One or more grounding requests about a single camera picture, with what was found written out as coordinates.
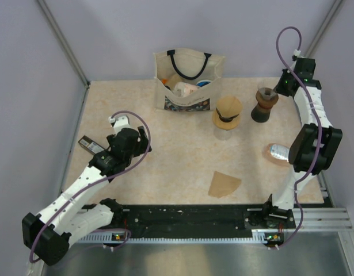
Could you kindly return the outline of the clear glass cone dripper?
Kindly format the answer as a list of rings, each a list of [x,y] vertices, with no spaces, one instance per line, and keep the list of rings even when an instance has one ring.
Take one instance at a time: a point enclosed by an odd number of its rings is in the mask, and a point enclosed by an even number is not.
[[[265,100],[271,100],[277,95],[274,89],[268,87],[263,80],[258,83],[257,90]]]

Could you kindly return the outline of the wooden dripper stand disc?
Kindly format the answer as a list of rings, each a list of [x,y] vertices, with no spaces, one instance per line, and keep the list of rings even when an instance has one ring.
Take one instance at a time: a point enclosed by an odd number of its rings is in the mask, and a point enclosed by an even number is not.
[[[234,116],[232,119],[230,118],[223,118],[221,117],[217,110],[214,110],[212,114],[212,122],[213,124],[222,130],[230,131],[234,128],[236,128],[241,121],[241,115],[238,114],[237,116]]]

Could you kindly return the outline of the brown paper coffee filter stack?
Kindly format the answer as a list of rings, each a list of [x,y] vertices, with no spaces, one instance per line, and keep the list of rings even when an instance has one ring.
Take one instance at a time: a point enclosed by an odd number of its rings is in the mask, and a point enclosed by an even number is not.
[[[210,197],[222,198],[235,192],[241,185],[242,180],[221,172],[214,172],[208,195]]]

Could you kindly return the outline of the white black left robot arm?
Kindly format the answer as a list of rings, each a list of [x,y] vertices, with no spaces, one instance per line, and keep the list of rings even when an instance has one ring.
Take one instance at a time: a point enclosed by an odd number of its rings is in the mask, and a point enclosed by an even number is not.
[[[22,219],[24,245],[30,250],[29,262],[57,264],[80,238],[104,226],[122,224],[121,211],[98,204],[87,213],[79,211],[99,190],[115,178],[135,169],[133,158],[143,160],[151,151],[151,132],[147,125],[137,129],[115,126],[107,137],[109,147],[95,154],[74,183],[37,214]]]

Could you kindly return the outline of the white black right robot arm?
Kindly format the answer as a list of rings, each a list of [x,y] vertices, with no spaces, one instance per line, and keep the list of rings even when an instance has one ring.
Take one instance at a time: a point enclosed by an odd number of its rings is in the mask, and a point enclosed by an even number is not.
[[[326,116],[322,86],[313,78],[315,66],[314,59],[295,58],[275,87],[279,94],[293,98],[302,128],[289,150],[290,170],[283,187],[269,196],[261,212],[262,223],[270,228],[289,222],[298,195],[330,167],[342,139],[342,130],[334,128]]]

